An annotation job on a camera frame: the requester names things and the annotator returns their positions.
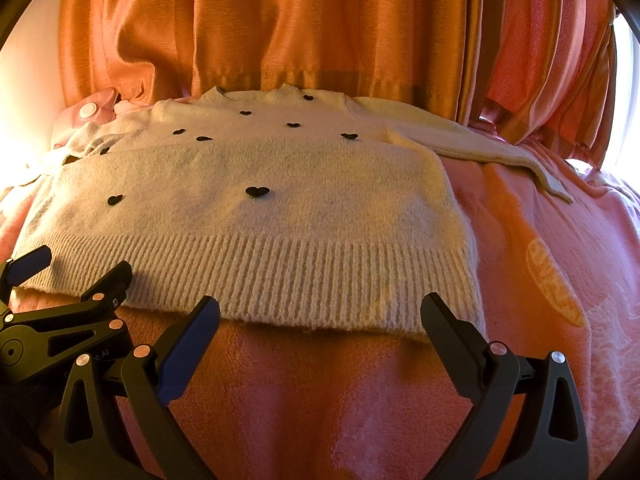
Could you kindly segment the white sweater with black hearts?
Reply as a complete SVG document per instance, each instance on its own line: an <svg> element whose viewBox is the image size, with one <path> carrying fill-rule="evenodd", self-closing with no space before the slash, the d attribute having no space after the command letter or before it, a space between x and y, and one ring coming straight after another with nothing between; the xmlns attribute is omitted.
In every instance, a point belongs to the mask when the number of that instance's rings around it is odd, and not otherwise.
<svg viewBox="0 0 640 480"><path fill-rule="evenodd" d="M521 167L570 196L522 148L405 103L212 89L73 133L43 165L15 253L49 247L28 287L68 296L127 261L139 309L209 295L232 320L419 338L436 292L483 326L447 157Z"/></svg>

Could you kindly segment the pink fleece blanket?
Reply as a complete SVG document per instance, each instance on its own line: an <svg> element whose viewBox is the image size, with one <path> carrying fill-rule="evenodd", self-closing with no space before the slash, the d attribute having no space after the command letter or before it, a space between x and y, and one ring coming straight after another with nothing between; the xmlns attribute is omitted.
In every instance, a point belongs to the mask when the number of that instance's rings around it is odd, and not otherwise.
<svg viewBox="0 0 640 480"><path fill-rule="evenodd" d="M639 195L609 174L578 174L539 143L518 148L559 179L567 200L521 167L442 160L476 241L480 330L524 356L566 355L585 417L589 473L597 477L639 417ZM17 256L41 170L59 149L37 162L14 211L2 216L3 257ZM25 311L79 296L26 283L12 304ZM139 309L126 300L120 314L142 342L190 309ZM417 479L446 448L469 403L424 334L222 315L172 409L223 479Z"/></svg>

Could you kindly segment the pink hot water bag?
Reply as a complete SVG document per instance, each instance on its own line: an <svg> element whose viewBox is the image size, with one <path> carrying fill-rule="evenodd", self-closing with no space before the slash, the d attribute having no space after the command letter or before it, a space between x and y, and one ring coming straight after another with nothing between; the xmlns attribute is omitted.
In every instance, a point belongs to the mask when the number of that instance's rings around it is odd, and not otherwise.
<svg viewBox="0 0 640 480"><path fill-rule="evenodd" d="M144 109L143 104L122 100L115 88L100 90L67 107L56 116L52 127L50 148L52 150L62 148L75 131L88 122L104 125L120 115Z"/></svg>

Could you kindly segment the orange curtain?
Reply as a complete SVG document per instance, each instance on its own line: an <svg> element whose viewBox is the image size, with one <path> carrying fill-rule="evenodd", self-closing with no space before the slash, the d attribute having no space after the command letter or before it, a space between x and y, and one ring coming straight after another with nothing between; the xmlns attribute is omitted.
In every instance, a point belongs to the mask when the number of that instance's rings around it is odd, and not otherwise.
<svg viewBox="0 0 640 480"><path fill-rule="evenodd" d="M63 96L151 104L280 84L406 102L603 162L612 0L62 0Z"/></svg>

